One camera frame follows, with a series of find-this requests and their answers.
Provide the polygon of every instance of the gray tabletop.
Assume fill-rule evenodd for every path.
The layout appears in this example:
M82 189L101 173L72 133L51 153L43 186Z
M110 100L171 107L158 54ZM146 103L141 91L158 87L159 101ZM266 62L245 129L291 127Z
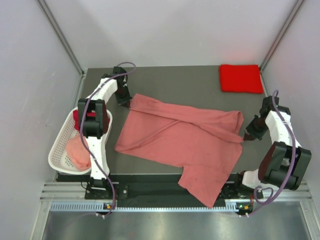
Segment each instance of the gray tabletop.
M112 68L89 68L81 97L91 94L99 84L101 76L111 72ZM219 66L138 67L128 77L128 87L131 96L139 93L165 103L226 112L241 111L244 117L240 130L242 136L254 115L258 115L265 97L264 94L221 92ZM179 167L116 152L114 148L129 110L118 106L114 95L106 106L113 116L111 133L106 143L106 158L111 173L182 173L182 168ZM233 172L257 169L271 146L270 135L267 132L261 141L247 141L242 146L242 155Z

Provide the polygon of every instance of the white panel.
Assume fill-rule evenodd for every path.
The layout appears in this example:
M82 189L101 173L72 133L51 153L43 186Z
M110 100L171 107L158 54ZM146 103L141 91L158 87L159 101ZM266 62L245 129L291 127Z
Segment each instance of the white panel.
M280 105L291 110L292 126L312 159L305 179L320 212L320 1L308 0L263 72Z
M0 9L0 239L29 238L80 76L35 0Z
M295 0L47 0L83 68L261 64Z

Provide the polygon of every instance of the laundry basket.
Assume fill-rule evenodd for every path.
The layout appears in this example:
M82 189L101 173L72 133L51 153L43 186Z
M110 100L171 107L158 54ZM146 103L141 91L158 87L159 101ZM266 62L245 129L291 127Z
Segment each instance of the laundry basket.
M73 117L74 110L78 108L74 108L66 118L58 136L56 137L54 144L50 150L48 161L49 165L54 169L62 173L72 174L72 175L82 175L91 171L91 167L80 171L78 170L70 158L67 155L66 144L69 139L74 138L79 134L79 132L75 129L75 120ZM107 110L108 117L110 119L107 136L109 136L109 131L111 130L112 123L112 114Z

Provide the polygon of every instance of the pink cloth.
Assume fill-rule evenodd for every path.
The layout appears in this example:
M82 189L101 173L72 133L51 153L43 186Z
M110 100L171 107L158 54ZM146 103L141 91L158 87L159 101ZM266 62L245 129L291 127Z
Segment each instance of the pink cloth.
M212 208L242 153L240 111L198 109L136 94L115 150L183 167L179 185Z
M80 171L91 167L90 153L85 149L81 142L80 134L68 140L65 146L66 154L69 156L72 164Z

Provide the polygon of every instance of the metal floor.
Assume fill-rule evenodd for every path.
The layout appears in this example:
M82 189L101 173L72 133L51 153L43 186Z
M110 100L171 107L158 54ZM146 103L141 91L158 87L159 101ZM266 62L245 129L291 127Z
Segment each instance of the metal floor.
M82 214L50 212L43 240L311 239L299 202L273 203L249 218L231 212L115 212L105 220L77 219Z
M87 72L82 96L87 97L100 82L101 76L111 73L112 68L90 68ZM221 92L219 66L165 66L138 67L128 77L131 96L136 93L165 103L188 105L201 109L241 111L244 116L240 134L259 113L264 94ZM182 168L164 165L114 150L129 110L117 105L113 95L107 103L113 116L112 130L106 145L106 156L113 174L167 174L182 173ZM271 146L269 134L262 141L242 144L243 152L233 171L254 170L260 165Z

